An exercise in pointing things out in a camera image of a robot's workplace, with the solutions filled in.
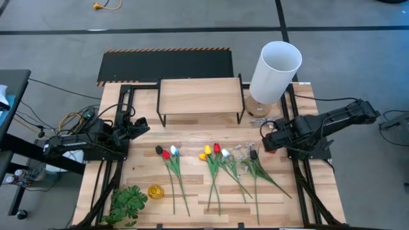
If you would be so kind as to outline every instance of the yellow cup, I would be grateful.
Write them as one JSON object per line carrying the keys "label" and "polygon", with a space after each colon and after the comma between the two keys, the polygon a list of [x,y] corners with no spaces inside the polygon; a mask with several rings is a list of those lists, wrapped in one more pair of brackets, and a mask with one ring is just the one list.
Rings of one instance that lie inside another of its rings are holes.
{"label": "yellow cup", "polygon": [[164,196],[164,189],[159,185],[151,185],[148,189],[148,196],[152,199],[160,199]]}

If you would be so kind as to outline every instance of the black desk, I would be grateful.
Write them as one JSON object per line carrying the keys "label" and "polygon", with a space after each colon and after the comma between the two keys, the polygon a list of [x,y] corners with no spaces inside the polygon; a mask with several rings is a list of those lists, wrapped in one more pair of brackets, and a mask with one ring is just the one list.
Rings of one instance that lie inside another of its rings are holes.
{"label": "black desk", "polygon": [[[17,169],[28,169],[28,165],[19,165],[11,162],[14,153],[68,171],[84,174],[84,164],[62,156],[46,158],[43,155],[42,147],[7,134],[10,123],[27,88],[30,73],[30,70],[0,70],[0,84],[8,86],[6,90],[7,95],[15,95],[14,104],[10,108],[4,123],[0,126],[0,178],[3,180],[6,173],[14,174]],[[17,214],[23,194],[24,188],[19,187],[10,207],[9,215]]]}

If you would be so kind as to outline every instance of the yellow cable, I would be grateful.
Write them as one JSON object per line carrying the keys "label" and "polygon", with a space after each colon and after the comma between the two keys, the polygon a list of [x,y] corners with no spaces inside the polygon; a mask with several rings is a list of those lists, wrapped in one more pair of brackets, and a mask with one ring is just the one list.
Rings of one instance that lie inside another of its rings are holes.
{"label": "yellow cable", "polygon": [[122,7],[122,0],[120,0],[120,5],[118,7],[115,7],[115,8],[109,8],[109,7],[106,7],[106,6],[102,6],[99,3],[94,3],[94,5],[92,7],[94,8],[94,10],[99,10],[99,9],[119,10]]}
{"label": "yellow cable", "polygon": [[83,122],[83,118],[80,114],[76,113],[76,112],[70,112],[67,116],[65,116],[58,125],[58,132],[61,131],[61,125],[63,125],[64,121],[72,116],[77,116],[79,118],[79,126],[81,126],[82,122]]}
{"label": "yellow cable", "polygon": [[29,130],[33,131],[34,133],[38,134],[38,131],[33,130],[31,127],[27,126],[26,124],[24,124],[23,122],[17,120],[16,118],[13,118],[13,120],[15,120],[17,123],[20,123],[20,125],[22,125],[22,126],[28,128]]}

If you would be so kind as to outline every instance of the yellow tulip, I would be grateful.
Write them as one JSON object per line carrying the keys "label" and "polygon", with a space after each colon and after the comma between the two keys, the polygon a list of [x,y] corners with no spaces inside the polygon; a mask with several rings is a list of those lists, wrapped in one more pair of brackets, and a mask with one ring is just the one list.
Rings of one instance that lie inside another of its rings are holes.
{"label": "yellow tulip", "polygon": [[212,149],[210,148],[210,145],[206,145],[204,147],[204,153],[206,153],[207,155],[212,154]]}
{"label": "yellow tulip", "polygon": [[206,153],[200,153],[200,154],[199,154],[199,159],[200,159],[200,160],[206,161],[206,158],[207,158]]}

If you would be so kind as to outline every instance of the cylinder base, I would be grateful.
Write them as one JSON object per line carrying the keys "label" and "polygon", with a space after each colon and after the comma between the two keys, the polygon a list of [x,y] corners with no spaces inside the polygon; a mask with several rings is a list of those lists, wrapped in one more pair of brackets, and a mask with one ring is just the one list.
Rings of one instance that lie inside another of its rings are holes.
{"label": "cylinder base", "polygon": [[257,102],[251,95],[245,100],[245,110],[254,118],[264,118],[272,106]]}

